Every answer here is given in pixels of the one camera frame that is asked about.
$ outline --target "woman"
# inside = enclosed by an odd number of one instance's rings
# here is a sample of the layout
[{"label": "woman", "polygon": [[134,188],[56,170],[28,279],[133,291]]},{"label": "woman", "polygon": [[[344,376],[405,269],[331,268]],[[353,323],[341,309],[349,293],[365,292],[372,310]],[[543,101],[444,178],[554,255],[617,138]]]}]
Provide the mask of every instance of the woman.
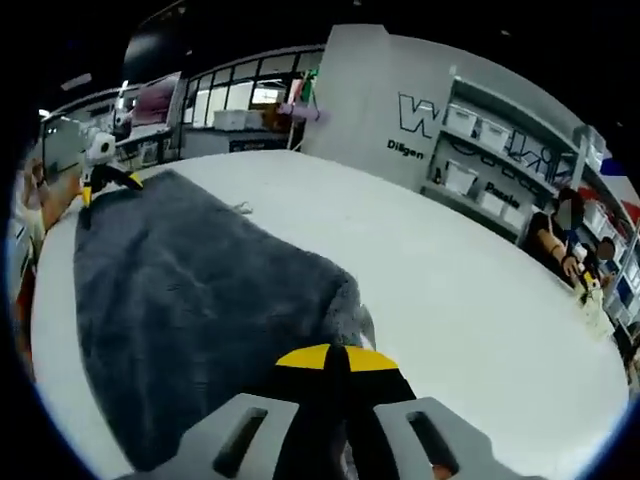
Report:
[{"label": "woman", "polygon": [[578,260],[570,253],[569,235],[582,224],[584,200],[570,188],[558,194],[553,213],[538,212],[531,217],[522,249],[569,286],[574,287]]},{"label": "woman", "polygon": [[8,231],[9,295],[18,353],[33,377],[31,364],[31,304],[36,265],[46,232],[80,193],[80,176],[69,174],[66,185],[50,191],[42,161],[30,160],[18,171]]}]

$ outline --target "hand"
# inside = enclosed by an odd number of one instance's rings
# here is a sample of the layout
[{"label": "hand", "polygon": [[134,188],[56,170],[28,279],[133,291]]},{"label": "hand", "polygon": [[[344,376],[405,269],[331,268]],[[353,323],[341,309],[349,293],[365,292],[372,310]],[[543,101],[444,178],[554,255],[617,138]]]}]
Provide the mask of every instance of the hand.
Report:
[{"label": "hand", "polygon": [[562,270],[564,271],[564,274],[569,278],[577,277],[578,275],[580,275],[580,269],[578,268],[578,260],[573,255],[564,257],[564,260],[562,260],[561,266],[562,266]]}]

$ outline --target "white table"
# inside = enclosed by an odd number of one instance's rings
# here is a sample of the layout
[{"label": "white table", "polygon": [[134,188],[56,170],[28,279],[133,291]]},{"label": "white table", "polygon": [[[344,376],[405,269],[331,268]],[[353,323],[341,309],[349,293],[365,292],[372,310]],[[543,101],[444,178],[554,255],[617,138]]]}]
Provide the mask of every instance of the white table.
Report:
[{"label": "white table", "polygon": [[[248,201],[273,235],[351,272],[378,349],[418,396],[484,431],[521,474],[574,478],[626,408],[611,342],[595,343],[575,299],[513,245],[464,216],[366,173],[288,151],[243,152],[174,169],[229,204]],[[45,405],[101,478],[131,466],[81,365],[73,250],[79,202],[39,265],[33,360]]]}]

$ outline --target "person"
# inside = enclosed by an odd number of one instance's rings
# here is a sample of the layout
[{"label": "person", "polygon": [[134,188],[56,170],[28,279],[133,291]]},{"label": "person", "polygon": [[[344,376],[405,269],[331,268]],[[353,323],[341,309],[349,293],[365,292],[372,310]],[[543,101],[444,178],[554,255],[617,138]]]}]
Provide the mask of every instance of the person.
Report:
[{"label": "person", "polygon": [[33,378],[30,320],[38,258],[46,233],[79,195],[80,175],[71,173],[63,188],[50,190],[42,161],[31,159],[19,168],[9,219],[9,294],[18,354]]},{"label": "person", "polygon": [[555,273],[569,286],[578,283],[578,260],[569,249],[569,235],[582,224],[584,200],[575,190],[565,187],[550,215],[537,212],[531,217],[522,249]]},{"label": "person", "polygon": [[603,237],[595,250],[587,243],[582,244],[582,248],[587,251],[587,255],[582,261],[585,269],[600,282],[602,288],[607,288],[613,280],[614,274],[603,275],[600,271],[600,263],[613,260],[616,254],[616,245],[611,237]]}]

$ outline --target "shelf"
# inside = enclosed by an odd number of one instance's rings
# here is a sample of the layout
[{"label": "shelf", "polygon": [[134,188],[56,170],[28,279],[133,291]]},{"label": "shelf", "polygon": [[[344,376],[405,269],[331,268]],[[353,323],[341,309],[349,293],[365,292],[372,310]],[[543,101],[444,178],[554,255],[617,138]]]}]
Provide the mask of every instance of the shelf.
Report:
[{"label": "shelf", "polygon": [[430,181],[425,182],[420,193],[481,224],[511,243],[515,243],[520,236],[518,228],[482,208],[469,197],[459,195]]},{"label": "shelf", "polygon": [[569,138],[548,122],[522,105],[518,105],[513,100],[489,88],[455,77],[453,95],[511,121],[543,144],[555,148],[559,152],[571,151],[576,154],[579,152],[579,148]]},{"label": "shelf", "polygon": [[456,140],[460,140],[464,142],[470,147],[475,148],[476,150],[479,150],[480,152],[493,158],[494,160],[497,160],[502,165],[515,170],[515,172],[518,173],[521,177],[524,177],[527,180],[529,180],[532,184],[537,185],[539,188],[544,190],[547,194],[555,197],[556,194],[558,193],[558,190],[553,185],[549,185],[546,182],[546,180],[540,178],[535,173],[532,173],[530,169],[528,169],[521,163],[516,162],[514,159],[505,155],[504,153],[497,152],[491,149],[491,147],[485,145],[484,143],[479,142],[475,138],[471,138],[466,135],[463,135],[462,133],[452,128],[449,128],[445,125],[442,126],[441,132],[448,135],[449,137],[452,137]]},{"label": "shelf", "polygon": [[631,234],[635,229],[635,224],[629,216],[629,212],[627,212],[626,207],[622,205],[620,200],[618,200],[613,192],[609,190],[609,187],[604,182],[604,179],[602,178],[600,173],[597,172],[591,165],[585,163],[582,176],[587,183],[595,187],[597,193],[604,194],[606,198],[603,198],[603,201],[605,204],[607,204],[607,206],[614,205],[616,207],[614,209],[614,213],[616,214],[616,216],[622,217],[622,220],[624,220],[629,225],[629,233]]}]

